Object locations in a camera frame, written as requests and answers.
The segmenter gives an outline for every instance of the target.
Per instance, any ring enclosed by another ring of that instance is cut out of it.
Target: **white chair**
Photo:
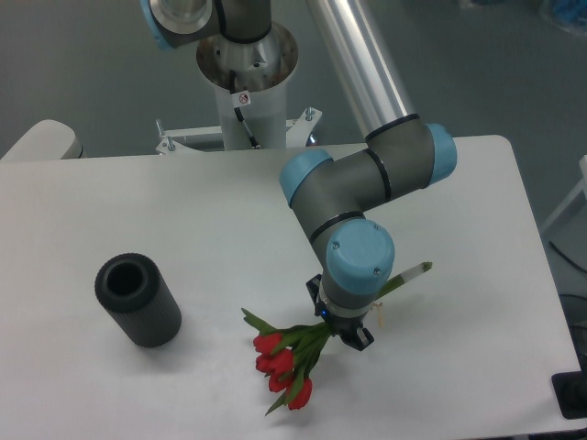
[[[82,143],[71,128],[49,119],[34,125],[0,159],[1,163],[84,158]]]
[[[539,231],[542,237],[559,230],[587,204],[587,156],[583,156],[579,165],[581,166],[582,179],[540,225]]]

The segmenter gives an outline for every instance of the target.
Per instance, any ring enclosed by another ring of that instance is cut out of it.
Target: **red tulip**
[[[271,372],[269,370],[269,365],[271,363],[271,356],[259,355],[257,357],[255,363],[256,363],[257,371],[260,371],[261,373]]]
[[[287,389],[286,393],[289,394],[291,389],[292,389],[292,387],[290,386]],[[304,386],[302,387],[302,390],[300,390],[299,394],[297,396],[295,396],[295,399],[293,399],[292,401],[289,402],[287,407],[290,410],[299,410],[301,408],[304,408],[306,406],[306,404],[308,403],[308,401],[310,400],[311,394],[312,394],[312,381],[310,380],[310,378],[306,378],[306,379],[304,379]]]
[[[271,335],[258,335],[253,339],[255,350],[263,355],[270,355],[273,349],[282,342],[281,333],[273,333]]]
[[[278,378],[288,371],[294,369],[294,352],[285,348],[284,350],[277,353],[271,362],[269,363],[269,369],[271,370],[272,376]]]
[[[269,391],[279,392],[289,387],[294,382],[294,375],[290,374],[284,380],[279,380],[280,376],[272,374],[269,378]]]

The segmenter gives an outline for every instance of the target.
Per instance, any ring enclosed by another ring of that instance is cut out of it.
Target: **black foam tube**
[[[182,313],[157,265],[140,254],[106,262],[95,279],[95,296],[138,346],[158,347],[173,339]]]

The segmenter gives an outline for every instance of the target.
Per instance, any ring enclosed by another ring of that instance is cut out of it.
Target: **light blue joint cap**
[[[290,159],[282,169],[279,176],[279,183],[282,186],[283,194],[287,203],[291,206],[294,194],[308,177],[315,167],[332,157],[323,149],[311,149]]]
[[[140,7],[143,10],[143,15],[145,16],[145,20],[149,25],[150,33],[153,34],[155,41],[157,41],[157,46],[161,50],[172,50],[173,47],[167,42],[167,40],[163,37],[160,33],[159,28],[155,24],[155,20],[153,20],[153,15],[150,12],[149,0],[140,0]]]
[[[426,125],[434,139],[434,169],[428,186],[446,179],[457,168],[457,146],[452,136],[440,124]]]
[[[350,220],[328,240],[327,267],[333,280],[357,295],[378,292],[392,273],[395,246],[382,226]]]

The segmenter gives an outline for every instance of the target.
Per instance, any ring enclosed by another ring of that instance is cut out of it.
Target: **white label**
[[[236,92],[230,95],[232,98],[232,106],[234,108],[244,107],[250,104],[250,93],[248,91]]]

